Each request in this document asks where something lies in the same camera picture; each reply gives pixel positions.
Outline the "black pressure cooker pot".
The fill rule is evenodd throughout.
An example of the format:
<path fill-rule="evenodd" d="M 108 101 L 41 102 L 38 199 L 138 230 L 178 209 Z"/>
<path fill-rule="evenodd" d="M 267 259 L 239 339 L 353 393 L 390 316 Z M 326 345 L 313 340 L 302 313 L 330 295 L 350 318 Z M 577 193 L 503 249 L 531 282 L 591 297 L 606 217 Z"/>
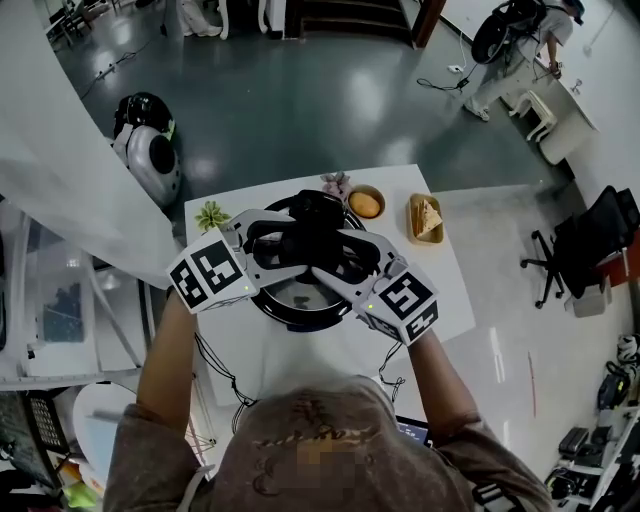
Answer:
<path fill-rule="evenodd" d="M 332 272 L 349 284 L 378 273 L 380 252 L 376 246 L 340 232 L 362 231 L 363 224 L 339 199 L 320 191 L 303 190 L 266 209 L 293 218 L 295 226 L 271 233 L 260 228 L 252 239 L 251 255 L 256 264 L 263 270 L 300 265 L 305 270 L 262 288 L 252 299 L 254 305 L 293 332 L 316 332 L 338 324 L 351 311 L 351 304 L 311 270 Z"/>

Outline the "pale blue pad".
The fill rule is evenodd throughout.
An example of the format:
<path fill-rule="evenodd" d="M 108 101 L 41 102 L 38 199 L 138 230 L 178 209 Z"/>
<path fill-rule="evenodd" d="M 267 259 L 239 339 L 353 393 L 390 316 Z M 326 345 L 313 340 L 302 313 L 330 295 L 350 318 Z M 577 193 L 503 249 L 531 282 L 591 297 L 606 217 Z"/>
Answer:
<path fill-rule="evenodd" d="M 111 464 L 118 425 L 126 406 L 118 409 L 98 409 L 86 417 L 94 468 L 106 476 Z"/>

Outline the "black chrome pressure cooker lid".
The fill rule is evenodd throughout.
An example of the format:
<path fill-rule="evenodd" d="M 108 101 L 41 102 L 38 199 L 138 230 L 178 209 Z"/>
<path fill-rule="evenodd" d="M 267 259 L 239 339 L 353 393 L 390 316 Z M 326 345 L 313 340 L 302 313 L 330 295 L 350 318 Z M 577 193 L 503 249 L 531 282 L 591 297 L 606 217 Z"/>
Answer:
<path fill-rule="evenodd" d="M 267 209 L 301 222 L 303 230 L 287 230 L 256 240 L 253 255 L 262 266 L 305 263 L 323 247 L 315 241 L 313 234 L 306 234 L 313 233 L 318 227 L 325 231 L 365 229 L 340 199 L 317 190 L 302 190 L 272 203 Z M 322 284 L 310 270 L 296 278 L 263 288 L 252 301 L 262 312 L 295 332 L 328 329 L 351 311 L 351 304 Z"/>

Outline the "wedge cake slice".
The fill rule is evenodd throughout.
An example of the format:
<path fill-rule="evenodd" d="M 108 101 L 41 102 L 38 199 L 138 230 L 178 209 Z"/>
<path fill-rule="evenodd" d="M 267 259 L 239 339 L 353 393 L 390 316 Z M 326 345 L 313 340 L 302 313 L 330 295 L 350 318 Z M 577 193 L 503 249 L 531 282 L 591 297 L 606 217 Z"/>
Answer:
<path fill-rule="evenodd" d="M 420 200 L 414 208 L 414 235 L 425 237 L 442 224 L 437 210 L 428 200 Z"/>

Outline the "pink succulent plant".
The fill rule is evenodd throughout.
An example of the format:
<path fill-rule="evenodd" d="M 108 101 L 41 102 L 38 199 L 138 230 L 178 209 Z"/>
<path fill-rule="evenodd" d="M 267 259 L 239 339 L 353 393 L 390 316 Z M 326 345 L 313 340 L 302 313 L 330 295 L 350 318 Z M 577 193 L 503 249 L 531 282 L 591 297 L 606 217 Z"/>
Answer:
<path fill-rule="evenodd" d="M 340 171 L 335 174 L 327 173 L 321 176 L 323 182 L 322 191 L 342 201 L 346 200 L 351 192 L 350 177 Z"/>

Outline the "black office chair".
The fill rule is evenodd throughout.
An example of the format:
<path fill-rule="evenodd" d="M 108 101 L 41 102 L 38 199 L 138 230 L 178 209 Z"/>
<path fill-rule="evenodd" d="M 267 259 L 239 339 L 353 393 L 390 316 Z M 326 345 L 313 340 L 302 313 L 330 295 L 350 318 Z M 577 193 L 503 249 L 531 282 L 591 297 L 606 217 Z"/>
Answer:
<path fill-rule="evenodd" d="M 543 308 L 556 284 L 555 297 L 561 299 L 566 291 L 574 299 L 582 299 L 587 289 L 603 285 L 598 265 L 609 256 L 630 247 L 640 229 L 640 207 L 630 189 L 616 190 L 608 185 L 589 209 L 572 215 L 554 228 L 545 238 L 541 231 L 531 233 L 544 254 L 543 259 L 524 258 L 520 266 L 537 266 L 546 271 L 542 297 L 535 307 Z"/>

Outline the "person's left forearm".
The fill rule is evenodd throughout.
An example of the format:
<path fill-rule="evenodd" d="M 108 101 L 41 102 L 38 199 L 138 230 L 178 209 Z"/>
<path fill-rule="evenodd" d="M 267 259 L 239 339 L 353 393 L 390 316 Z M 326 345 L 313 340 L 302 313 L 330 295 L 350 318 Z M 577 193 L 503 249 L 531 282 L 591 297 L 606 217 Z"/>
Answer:
<path fill-rule="evenodd" d="M 184 436 L 190 419 L 196 318 L 179 294 L 169 294 L 144 362 L 136 404 Z"/>

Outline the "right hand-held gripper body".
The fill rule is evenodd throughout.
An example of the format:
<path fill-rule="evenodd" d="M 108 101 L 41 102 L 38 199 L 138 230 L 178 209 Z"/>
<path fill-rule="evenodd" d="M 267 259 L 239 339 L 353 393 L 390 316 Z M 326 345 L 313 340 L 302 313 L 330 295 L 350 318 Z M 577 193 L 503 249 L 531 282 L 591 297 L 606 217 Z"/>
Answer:
<path fill-rule="evenodd" d="M 409 347 L 438 320 L 437 298 L 424 271 L 398 256 L 356 296 L 353 309 L 370 328 Z"/>

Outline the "round wooden bowl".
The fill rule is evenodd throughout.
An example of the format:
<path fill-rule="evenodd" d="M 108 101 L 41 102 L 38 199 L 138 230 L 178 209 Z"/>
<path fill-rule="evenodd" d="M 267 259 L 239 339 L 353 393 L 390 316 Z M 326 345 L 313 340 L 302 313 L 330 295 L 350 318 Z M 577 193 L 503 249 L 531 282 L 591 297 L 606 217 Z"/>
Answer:
<path fill-rule="evenodd" d="M 380 203 L 380 206 L 381 206 L 380 213 L 379 213 L 379 215 L 377 217 L 379 217 L 384 212 L 384 209 L 385 209 L 385 206 L 386 206 L 385 198 L 384 198 L 383 194 L 377 188 L 375 188 L 375 187 L 373 187 L 371 185 L 357 185 L 351 190 L 350 194 L 352 192 L 363 192 L 363 193 L 366 193 L 366 194 L 369 194 L 369 195 L 373 196 Z"/>

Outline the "green succulent plant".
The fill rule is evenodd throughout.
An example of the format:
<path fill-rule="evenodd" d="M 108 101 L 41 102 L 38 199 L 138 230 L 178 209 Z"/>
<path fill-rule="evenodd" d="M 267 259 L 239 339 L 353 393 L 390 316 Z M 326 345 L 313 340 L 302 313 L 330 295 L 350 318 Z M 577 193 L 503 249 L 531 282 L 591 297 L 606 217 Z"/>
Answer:
<path fill-rule="evenodd" d="M 224 212 L 216 201 L 206 201 L 194 219 L 200 231 L 208 232 L 227 223 L 231 216 Z"/>

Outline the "clear storage box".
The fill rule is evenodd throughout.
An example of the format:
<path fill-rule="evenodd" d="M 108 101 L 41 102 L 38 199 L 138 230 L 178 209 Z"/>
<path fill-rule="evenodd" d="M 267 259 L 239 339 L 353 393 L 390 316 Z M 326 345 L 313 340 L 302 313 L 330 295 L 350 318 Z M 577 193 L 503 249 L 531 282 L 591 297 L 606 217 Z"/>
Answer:
<path fill-rule="evenodd" d="M 85 341 L 86 281 L 80 251 L 58 243 L 38 252 L 35 320 L 40 344 Z"/>

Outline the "white black headset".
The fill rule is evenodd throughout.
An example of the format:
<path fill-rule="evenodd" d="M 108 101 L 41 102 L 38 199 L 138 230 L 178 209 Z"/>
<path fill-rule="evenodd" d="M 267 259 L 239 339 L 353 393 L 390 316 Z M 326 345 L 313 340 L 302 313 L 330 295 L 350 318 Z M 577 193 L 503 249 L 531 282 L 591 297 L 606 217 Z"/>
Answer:
<path fill-rule="evenodd" d="M 621 335 L 617 342 L 617 360 L 620 365 L 640 365 L 640 335 Z"/>

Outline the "person's right forearm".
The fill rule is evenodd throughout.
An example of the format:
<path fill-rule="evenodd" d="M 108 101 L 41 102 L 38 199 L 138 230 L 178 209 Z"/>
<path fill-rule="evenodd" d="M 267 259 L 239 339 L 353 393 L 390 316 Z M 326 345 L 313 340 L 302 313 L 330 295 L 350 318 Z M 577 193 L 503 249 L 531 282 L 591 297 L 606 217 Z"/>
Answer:
<path fill-rule="evenodd" d="M 476 402 L 432 329 L 412 343 L 408 353 L 436 445 L 480 419 Z"/>

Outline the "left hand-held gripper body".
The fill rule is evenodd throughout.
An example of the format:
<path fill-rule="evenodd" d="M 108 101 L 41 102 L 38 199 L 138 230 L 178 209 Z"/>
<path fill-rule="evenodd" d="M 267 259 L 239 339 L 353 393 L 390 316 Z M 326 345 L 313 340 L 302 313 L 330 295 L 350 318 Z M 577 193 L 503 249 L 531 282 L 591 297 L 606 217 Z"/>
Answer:
<path fill-rule="evenodd" d="M 255 296 L 257 288 L 225 238 L 215 228 L 186 247 L 166 274 L 191 314 Z"/>

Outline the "grey storage box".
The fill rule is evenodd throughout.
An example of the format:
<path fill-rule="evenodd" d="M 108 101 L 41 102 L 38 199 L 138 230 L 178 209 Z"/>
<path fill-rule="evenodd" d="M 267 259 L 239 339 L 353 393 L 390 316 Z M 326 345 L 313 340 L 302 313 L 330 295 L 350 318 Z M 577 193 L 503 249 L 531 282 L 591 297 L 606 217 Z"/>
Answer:
<path fill-rule="evenodd" d="M 576 318 L 602 315 L 612 302 L 611 283 L 608 277 L 585 288 L 581 297 L 571 296 L 564 303 L 567 312 Z"/>

